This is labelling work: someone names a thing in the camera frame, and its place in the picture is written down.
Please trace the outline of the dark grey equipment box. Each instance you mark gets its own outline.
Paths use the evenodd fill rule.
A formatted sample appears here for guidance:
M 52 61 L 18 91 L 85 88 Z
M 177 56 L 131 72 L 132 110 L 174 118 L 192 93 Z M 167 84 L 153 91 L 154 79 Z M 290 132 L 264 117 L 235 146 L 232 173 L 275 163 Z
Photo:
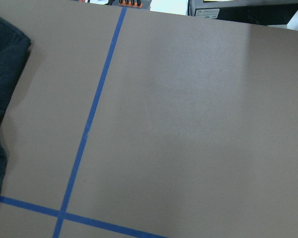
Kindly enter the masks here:
M 225 21 L 286 25 L 298 11 L 298 0 L 190 0 L 188 15 Z

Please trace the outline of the brown paper table cover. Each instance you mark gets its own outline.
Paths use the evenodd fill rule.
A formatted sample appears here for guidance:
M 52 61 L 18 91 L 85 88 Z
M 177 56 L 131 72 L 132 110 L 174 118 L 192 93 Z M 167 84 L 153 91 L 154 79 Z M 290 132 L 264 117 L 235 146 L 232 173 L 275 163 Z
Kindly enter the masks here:
M 32 40 L 0 238 L 298 238 L 298 31 L 0 0 Z

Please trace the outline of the black graphic t-shirt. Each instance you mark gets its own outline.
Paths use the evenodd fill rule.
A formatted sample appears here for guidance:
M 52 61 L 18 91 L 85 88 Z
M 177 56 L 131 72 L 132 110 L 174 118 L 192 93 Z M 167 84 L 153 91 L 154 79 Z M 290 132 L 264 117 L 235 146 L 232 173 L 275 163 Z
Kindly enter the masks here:
M 0 17 L 0 124 L 29 55 L 31 40 Z M 0 193 L 7 155 L 0 142 Z

